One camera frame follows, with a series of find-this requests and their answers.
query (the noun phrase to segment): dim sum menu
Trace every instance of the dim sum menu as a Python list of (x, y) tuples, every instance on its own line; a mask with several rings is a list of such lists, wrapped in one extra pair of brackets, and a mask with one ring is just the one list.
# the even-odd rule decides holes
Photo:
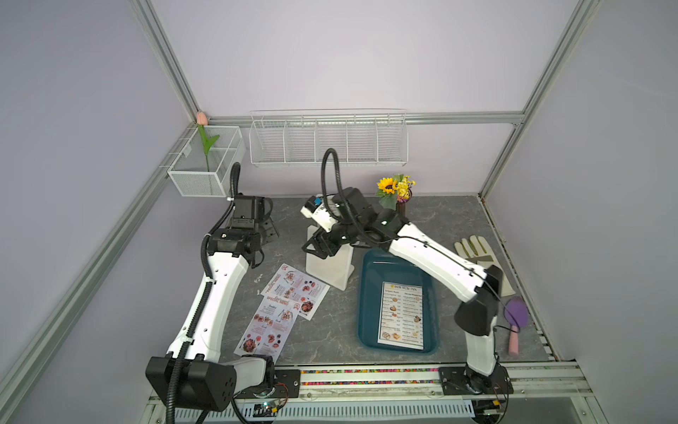
[(264, 296), (277, 295), (300, 304), (299, 315), (310, 320), (330, 286), (316, 277), (304, 274), (283, 263), (262, 292)]
[(377, 343), (424, 350), (423, 289), (383, 284)]

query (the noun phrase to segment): pink brush handle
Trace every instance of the pink brush handle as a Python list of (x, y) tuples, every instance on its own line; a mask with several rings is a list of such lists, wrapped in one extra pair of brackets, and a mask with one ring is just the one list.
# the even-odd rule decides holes
[(511, 336), (508, 338), (508, 354), (518, 356), (518, 327), (511, 326)]

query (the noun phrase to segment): sunflower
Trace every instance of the sunflower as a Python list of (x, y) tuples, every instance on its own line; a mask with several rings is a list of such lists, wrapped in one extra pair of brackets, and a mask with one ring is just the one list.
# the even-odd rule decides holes
[(384, 193), (395, 193), (393, 178), (382, 178), (377, 187)]

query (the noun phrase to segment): special menu flyer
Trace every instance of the special menu flyer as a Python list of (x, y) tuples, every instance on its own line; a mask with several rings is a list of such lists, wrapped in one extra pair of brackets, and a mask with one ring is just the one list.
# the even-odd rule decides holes
[(424, 350), (423, 289), (383, 284), (377, 343)]
[(289, 299), (264, 296), (233, 353), (270, 355), (277, 361), (300, 307), (300, 303)]

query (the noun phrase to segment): menu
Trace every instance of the menu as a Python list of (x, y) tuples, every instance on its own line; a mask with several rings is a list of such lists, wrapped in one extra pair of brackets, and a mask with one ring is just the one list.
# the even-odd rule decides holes
[(300, 307), (300, 303), (289, 299), (264, 296), (233, 353), (270, 355), (277, 361)]
[(299, 303), (299, 315), (310, 320), (329, 289), (330, 286), (316, 277), (283, 263), (262, 294), (275, 295)]
[(423, 289), (383, 283), (377, 343), (424, 350)]

